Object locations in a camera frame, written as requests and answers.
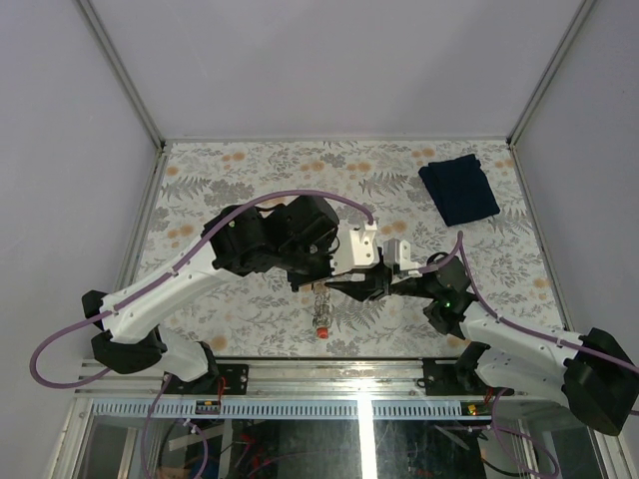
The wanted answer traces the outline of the large metal keyring disc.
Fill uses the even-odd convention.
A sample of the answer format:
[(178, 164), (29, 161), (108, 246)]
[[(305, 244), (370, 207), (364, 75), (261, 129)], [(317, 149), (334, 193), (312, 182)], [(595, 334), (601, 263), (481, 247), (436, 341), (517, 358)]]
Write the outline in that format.
[(326, 327), (329, 331), (331, 325), (330, 318), (330, 290), (323, 282), (313, 284), (315, 295), (313, 326), (316, 329)]

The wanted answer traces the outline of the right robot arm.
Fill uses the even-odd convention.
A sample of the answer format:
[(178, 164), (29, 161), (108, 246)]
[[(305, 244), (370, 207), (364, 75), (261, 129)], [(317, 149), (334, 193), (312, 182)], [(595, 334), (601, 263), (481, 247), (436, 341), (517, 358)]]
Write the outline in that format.
[(361, 280), (331, 281), (328, 287), (357, 301), (389, 295), (426, 299), (422, 312), (428, 323), (468, 342), (454, 371), (466, 393), (507, 388), (547, 399), (609, 436), (619, 435), (633, 412), (638, 368), (613, 335), (506, 318), (480, 296), (457, 256), (411, 272), (381, 264)]

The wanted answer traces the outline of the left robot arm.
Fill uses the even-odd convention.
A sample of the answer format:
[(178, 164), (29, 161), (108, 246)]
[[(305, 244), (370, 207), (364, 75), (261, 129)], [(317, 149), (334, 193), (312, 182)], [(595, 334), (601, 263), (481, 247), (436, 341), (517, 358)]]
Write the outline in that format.
[(158, 367), (181, 380), (181, 390), (212, 391), (219, 369), (212, 350), (165, 328), (163, 320), (187, 303), (226, 283), (272, 268), (290, 280), (326, 278), (338, 217), (323, 198), (300, 196), (263, 215), (250, 207), (230, 222), (225, 208), (175, 257), (110, 294), (83, 295), (85, 313), (104, 313), (91, 340), (105, 367), (132, 374)]

